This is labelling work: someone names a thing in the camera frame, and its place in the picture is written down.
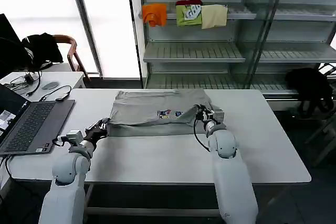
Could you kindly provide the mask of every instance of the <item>metal shelf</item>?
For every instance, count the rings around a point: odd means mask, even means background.
[[[229,74],[151,74],[147,89],[236,89]]]
[[[167,19],[176,20],[176,7],[175,3],[167,4]],[[204,5],[213,5],[214,3],[204,3]],[[228,5],[227,19],[256,19],[257,14],[252,13],[246,6],[241,4]]]
[[[279,5],[274,20],[336,21],[336,7],[320,5]]]
[[[152,63],[240,63],[245,58],[234,43],[150,42],[143,60]]]
[[[245,76],[245,74],[235,74],[233,78],[238,83],[243,83]],[[271,95],[297,94],[297,92],[287,88],[285,76],[285,74],[256,74],[253,77],[250,89],[257,89],[263,94]]]
[[[267,42],[260,63],[336,62],[336,50],[322,43]]]

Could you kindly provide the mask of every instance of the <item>folded shirt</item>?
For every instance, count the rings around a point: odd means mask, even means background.
[[[150,4],[142,6],[143,22],[151,27],[165,26],[167,23],[167,6],[165,4]]]
[[[194,133],[195,104],[222,111],[211,103],[203,89],[158,92],[120,91],[115,97],[109,122],[109,136],[166,136]],[[216,118],[223,122],[224,114]],[[197,133],[204,133],[199,122]]]
[[[176,6],[177,26],[195,26],[202,24],[200,5],[177,5]]]
[[[202,29],[226,26],[227,7],[223,5],[202,6]]]
[[[201,0],[180,0],[176,2],[176,5],[203,5]]]

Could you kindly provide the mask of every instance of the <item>red cloth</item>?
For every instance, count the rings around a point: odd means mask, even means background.
[[[176,2],[176,5],[203,5],[201,0],[180,0]]]

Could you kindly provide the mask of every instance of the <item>floor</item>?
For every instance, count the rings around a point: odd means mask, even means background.
[[[305,146],[303,140],[319,126],[317,121],[299,121],[292,117],[276,114],[293,145],[312,175],[312,182],[292,186],[274,202],[258,224],[332,224],[336,221],[336,155],[332,153],[318,167],[312,168],[319,140]],[[49,183],[25,183],[34,192],[44,196]],[[0,223],[38,223],[40,203],[35,197],[14,184],[6,197],[5,206],[12,222],[6,218],[0,206]],[[217,208],[215,188],[167,187],[167,186],[96,186],[90,206],[142,207],[142,208]],[[89,216],[88,224],[105,223],[223,223],[218,218],[175,218],[175,217],[109,217]]]

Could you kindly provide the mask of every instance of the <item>orange cloth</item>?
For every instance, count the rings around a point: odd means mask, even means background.
[[[143,22],[149,22],[151,27],[165,26],[167,23],[167,6],[165,4],[150,4],[142,6]]]

